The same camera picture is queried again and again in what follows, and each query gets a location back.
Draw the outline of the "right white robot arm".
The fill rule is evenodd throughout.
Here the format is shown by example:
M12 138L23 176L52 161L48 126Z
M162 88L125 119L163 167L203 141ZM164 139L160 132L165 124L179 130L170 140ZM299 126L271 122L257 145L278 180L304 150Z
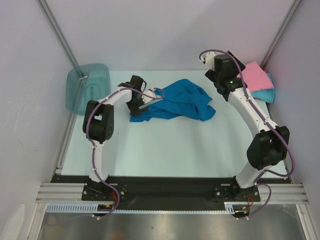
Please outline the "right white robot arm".
M270 172L271 167L285 160L290 132L286 126L279 126L271 120L257 104L244 81L245 65L230 51L206 50L199 55L199 60L209 68L205 76L240 114L252 135L246 151L247 163L232 178L223 197L243 202L257 194L258 180Z

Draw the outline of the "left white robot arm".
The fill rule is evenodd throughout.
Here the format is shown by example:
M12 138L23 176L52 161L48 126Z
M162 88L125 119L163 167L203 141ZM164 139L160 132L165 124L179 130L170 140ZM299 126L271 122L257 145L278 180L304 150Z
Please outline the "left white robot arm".
M138 116L149 108L146 104L156 98L154 91L146 90L147 83L133 75L130 81L120 83L115 92L100 100L87 103L82 130L91 142L92 172L83 188L83 201L106 201L115 191L106 184L109 174L103 173L103 147L115 130L115 108L127 105L131 115Z

